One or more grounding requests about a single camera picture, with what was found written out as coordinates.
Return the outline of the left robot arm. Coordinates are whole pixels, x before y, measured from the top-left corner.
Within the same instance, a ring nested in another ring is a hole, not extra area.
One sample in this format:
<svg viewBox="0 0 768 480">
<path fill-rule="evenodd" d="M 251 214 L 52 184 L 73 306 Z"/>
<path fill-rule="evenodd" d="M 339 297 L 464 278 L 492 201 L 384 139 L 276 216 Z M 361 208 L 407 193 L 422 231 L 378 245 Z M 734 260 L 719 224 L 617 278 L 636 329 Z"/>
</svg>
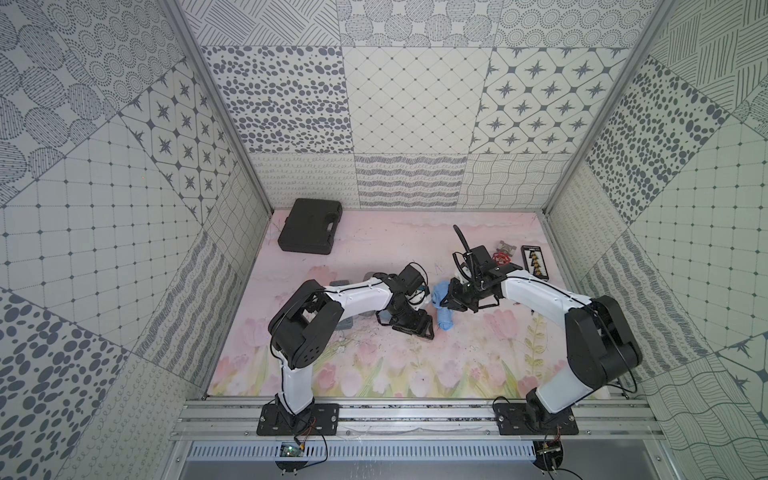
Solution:
<svg viewBox="0 0 768 480">
<path fill-rule="evenodd" d="M 356 284 L 323 286 L 314 279 L 305 281 L 268 325 L 270 353 L 281 366 L 277 406 L 291 419 L 309 411 L 314 403 L 312 364 L 343 320 L 374 313 L 384 327 L 433 339 L 433 320 L 423 308 L 429 294 L 428 276 L 416 262 L 398 274 L 376 272 Z"/>
</svg>

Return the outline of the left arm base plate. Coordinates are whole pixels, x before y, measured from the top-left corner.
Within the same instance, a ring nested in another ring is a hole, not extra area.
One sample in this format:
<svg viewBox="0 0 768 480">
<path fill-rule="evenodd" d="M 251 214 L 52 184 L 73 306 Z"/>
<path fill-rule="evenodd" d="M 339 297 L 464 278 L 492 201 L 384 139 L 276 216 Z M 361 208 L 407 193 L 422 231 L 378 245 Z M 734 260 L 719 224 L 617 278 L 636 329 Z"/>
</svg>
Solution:
<svg viewBox="0 0 768 480">
<path fill-rule="evenodd" d="M 262 407 L 256 432 L 264 437 L 335 436 L 339 415 L 339 404 L 315 401 L 301 412 L 292 414 L 275 397 Z"/>
</svg>

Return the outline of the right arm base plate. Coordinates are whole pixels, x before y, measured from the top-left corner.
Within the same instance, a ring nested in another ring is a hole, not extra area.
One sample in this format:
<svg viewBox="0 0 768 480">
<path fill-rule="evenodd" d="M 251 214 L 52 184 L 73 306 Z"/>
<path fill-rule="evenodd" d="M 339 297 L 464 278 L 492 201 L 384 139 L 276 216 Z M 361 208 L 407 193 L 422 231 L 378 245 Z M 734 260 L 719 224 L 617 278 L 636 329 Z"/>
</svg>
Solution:
<svg viewBox="0 0 768 480">
<path fill-rule="evenodd" d="M 494 402 L 492 405 L 500 435 L 577 435 L 579 428 L 571 408 L 550 413 L 528 403 Z"/>
</svg>

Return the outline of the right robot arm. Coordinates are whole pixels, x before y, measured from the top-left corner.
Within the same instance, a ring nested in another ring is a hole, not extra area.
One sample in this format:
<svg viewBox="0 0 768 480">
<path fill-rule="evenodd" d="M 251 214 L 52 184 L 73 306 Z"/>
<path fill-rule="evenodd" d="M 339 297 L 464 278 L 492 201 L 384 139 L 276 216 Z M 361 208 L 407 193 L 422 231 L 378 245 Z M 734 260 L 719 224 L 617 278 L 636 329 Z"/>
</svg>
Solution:
<svg viewBox="0 0 768 480">
<path fill-rule="evenodd" d="M 560 414 L 642 363 L 640 346 L 614 298 L 576 294 L 523 266 L 500 265 L 484 246 L 453 258 L 458 276 L 450 280 L 442 307 L 477 312 L 483 299 L 509 300 L 554 321 L 565 333 L 567 365 L 526 394 L 531 417 Z"/>
</svg>

